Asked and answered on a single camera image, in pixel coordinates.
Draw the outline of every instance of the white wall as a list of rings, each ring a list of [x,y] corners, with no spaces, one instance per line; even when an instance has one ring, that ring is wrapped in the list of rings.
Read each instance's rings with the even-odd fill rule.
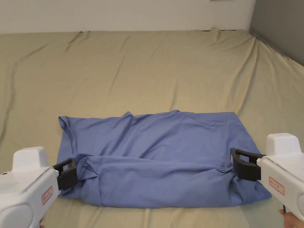
[[[248,30],[255,0],[0,0],[0,33]]]

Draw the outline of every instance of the white plastic housing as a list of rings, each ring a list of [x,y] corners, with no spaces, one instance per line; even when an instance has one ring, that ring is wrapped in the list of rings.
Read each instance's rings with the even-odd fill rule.
[[[267,137],[267,156],[257,160],[262,185],[295,216],[304,221],[304,154],[298,138],[287,134]]]
[[[13,170],[0,174],[0,227],[38,228],[60,193],[57,176],[42,147],[17,151]]]

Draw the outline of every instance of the folded fabric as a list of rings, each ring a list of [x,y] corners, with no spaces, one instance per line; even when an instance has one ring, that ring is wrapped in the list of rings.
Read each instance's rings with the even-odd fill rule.
[[[260,153],[232,112],[178,110],[106,119],[59,117],[58,162],[75,158],[79,184],[62,196],[96,206],[230,207],[271,197],[232,171],[230,148]]]

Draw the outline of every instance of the bed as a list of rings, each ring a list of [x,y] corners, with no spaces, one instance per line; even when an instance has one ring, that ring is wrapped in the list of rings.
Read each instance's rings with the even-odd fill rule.
[[[288,132],[304,144],[304,67],[245,31],[80,32],[0,36],[0,172],[15,151],[57,160],[59,116],[235,112],[259,150]],[[282,206],[122,209],[58,198],[46,228],[280,227]]]

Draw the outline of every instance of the sticker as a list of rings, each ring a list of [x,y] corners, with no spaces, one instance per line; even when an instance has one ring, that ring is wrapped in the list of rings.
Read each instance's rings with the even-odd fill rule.
[[[269,177],[269,184],[282,195],[285,195],[285,188],[279,182]]]
[[[42,199],[42,205],[45,205],[45,203],[52,197],[53,195],[53,186],[51,186],[41,197]]]

